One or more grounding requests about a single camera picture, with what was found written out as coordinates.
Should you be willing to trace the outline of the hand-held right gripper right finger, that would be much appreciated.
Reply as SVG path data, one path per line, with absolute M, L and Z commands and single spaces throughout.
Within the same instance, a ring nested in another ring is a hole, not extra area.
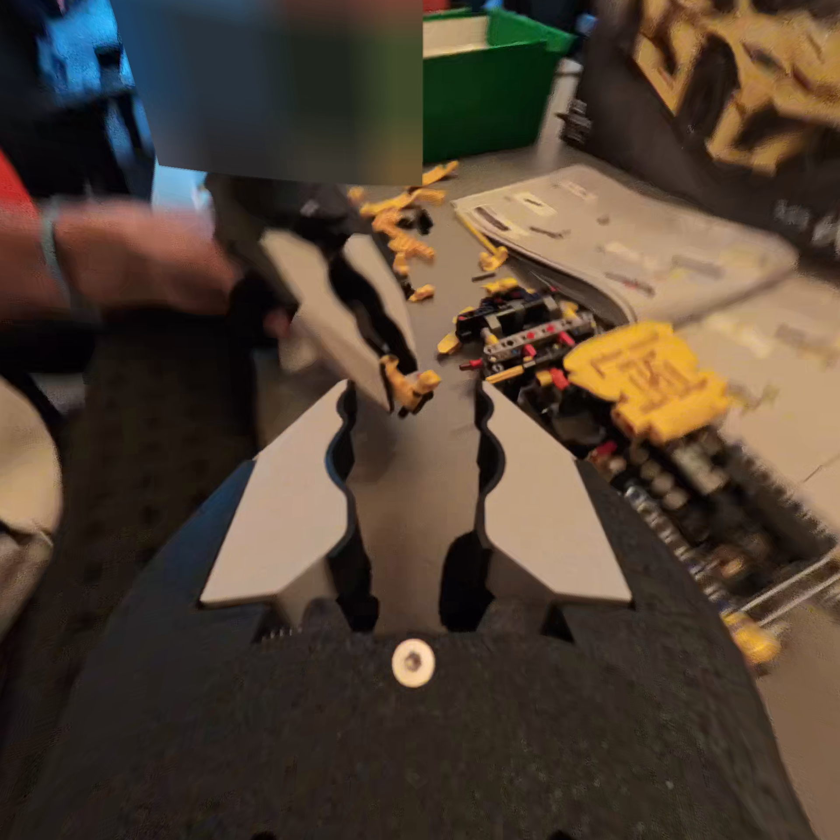
M 495 385 L 476 385 L 478 495 L 472 527 L 448 547 L 438 616 L 476 630 L 492 603 L 629 607 L 632 593 L 578 461 Z

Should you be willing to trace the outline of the grey wristband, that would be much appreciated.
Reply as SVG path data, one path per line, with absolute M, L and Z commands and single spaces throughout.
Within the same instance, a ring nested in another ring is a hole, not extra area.
M 63 206 L 60 198 L 55 197 L 40 205 L 38 241 L 46 269 L 66 303 L 68 311 L 82 317 L 86 311 L 86 303 L 70 281 L 67 267 L 60 255 L 57 224 Z

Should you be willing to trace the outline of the open instruction booklet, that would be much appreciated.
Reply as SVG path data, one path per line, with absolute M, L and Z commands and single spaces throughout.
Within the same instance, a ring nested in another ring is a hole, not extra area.
M 723 429 L 838 519 L 838 275 L 781 238 L 639 192 L 591 167 L 453 201 L 609 326 L 670 324 L 734 397 Z

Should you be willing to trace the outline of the person's left forearm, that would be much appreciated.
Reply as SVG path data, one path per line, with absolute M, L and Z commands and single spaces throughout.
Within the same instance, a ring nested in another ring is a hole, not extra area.
M 45 227 L 20 208 L 1 212 L 1 319 L 16 321 L 67 312 L 67 288 L 50 266 Z

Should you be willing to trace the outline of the green plastic bin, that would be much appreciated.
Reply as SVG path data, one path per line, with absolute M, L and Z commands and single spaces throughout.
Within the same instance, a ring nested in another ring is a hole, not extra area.
M 576 35 L 503 7 L 426 17 L 489 17 L 488 47 L 424 60 L 423 163 L 533 145 L 558 65 Z

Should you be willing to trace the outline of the small yellow black brick assembly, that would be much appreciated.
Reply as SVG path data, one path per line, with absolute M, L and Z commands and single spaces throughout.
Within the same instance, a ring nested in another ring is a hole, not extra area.
M 398 368 L 398 359 L 388 354 L 380 358 L 380 370 L 391 413 L 399 418 L 417 415 L 431 401 L 441 383 L 440 376 L 432 370 L 404 374 Z

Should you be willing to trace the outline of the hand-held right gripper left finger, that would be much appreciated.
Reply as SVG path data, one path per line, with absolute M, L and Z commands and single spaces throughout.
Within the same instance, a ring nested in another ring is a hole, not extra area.
M 268 604 L 298 627 L 318 599 L 337 603 L 356 633 L 380 606 L 348 478 L 358 400 L 336 384 L 253 459 L 252 470 L 200 603 Z

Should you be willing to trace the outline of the dark toy car box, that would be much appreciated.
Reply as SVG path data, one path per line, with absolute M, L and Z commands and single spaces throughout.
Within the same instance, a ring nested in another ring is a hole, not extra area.
M 602 2 L 568 145 L 839 257 L 839 2 Z

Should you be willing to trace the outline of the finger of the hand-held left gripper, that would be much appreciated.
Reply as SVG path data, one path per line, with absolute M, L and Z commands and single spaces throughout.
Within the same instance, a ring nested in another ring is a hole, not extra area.
M 336 373 L 392 413 L 393 399 L 381 357 L 363 337 L 353 310 L 333 288 L 328 261 L 320 249 L 281 229 L 266 231 L 260 246 L 297 301 L 299 330 Z
M 330 260 L 330 282 L 377 358 L 394 356 L 399 372 L 419 371 L 404 291 L 371 235 L 352 234 Z

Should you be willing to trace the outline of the grey desk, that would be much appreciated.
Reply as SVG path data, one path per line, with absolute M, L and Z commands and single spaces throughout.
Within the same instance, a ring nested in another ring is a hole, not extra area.
M 413 418 L 386 416 L 360 399 L 350 486 L 380 600 L 378 631 L 436 631 L 438 587 L 450 543 L 473 525 L 479 436 L 474 379 L 436 348 L 456 312 L 473 303 L 480 247 L 449 206 L 433 212 L 437 256 L 415 263 L 416 284 L 434 299 L 409 306 L 423 370 L 442 376 L 436 396 Z M 816 607 L 789 619 L 782 656 L 758 682 L 789 775 L 820 838 L 838 838 L 838 625 Z

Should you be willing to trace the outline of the pile of yellow brick pieces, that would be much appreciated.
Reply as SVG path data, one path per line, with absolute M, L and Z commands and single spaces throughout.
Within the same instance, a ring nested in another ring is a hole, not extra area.
M 440 185 L 452 179 L 458 169 L 457 161 L 438 164 L 423 174 L 420 185 L 406 186 L 398 195 L 379 202 L 368 200 L 365 188 L 359 185 L 351 186 L 346 192 L 350 203 L 385 242 L 385 260 L 391 265 L 405 298 L 410 302 L 430 300 L 435 295 L 434 285 L 412 285 L 412 262 L 419 259 L 431 265 L 436 259 L 436 250 L 425 241 L 433 226 L 427 207 L 443 205 L 447 193 Z M 481 269 L 474 281 L 482 283 L 487 295 L 497 297 L 519 285 L 514 278 L 500 278 L 497 271 L 486 273 Z

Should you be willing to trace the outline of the yellow black brick car model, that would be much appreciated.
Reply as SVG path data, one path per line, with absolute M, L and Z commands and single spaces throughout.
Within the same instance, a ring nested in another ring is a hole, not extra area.
M 744 422 L 781 408 L 779 356 L 762 387 L 711 370 L 668 322 L 606 329 L 557 287 L 488 279 L 438 343 L 589 463 L 681 562 L 760 675 L 788 613 L 838 603 L 838 519 L 760 452 Z

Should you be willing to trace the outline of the long yellow rod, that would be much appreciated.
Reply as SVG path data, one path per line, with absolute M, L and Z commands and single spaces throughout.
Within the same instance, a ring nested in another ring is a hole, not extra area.
M 482 251 L 497 249 L 499 247 L 495 245 L 484 233 L 482 233 L 480 229 L 477 226 L 475 226 L 464 213 L 462 213 L 459 210 L 455 210 L 455 216 L 461 223 L 461 225 L 469 232 L 469 234 L 474 239 L 476 239 L 477 242 L 479 242 L 480 246 L 483 248 Z

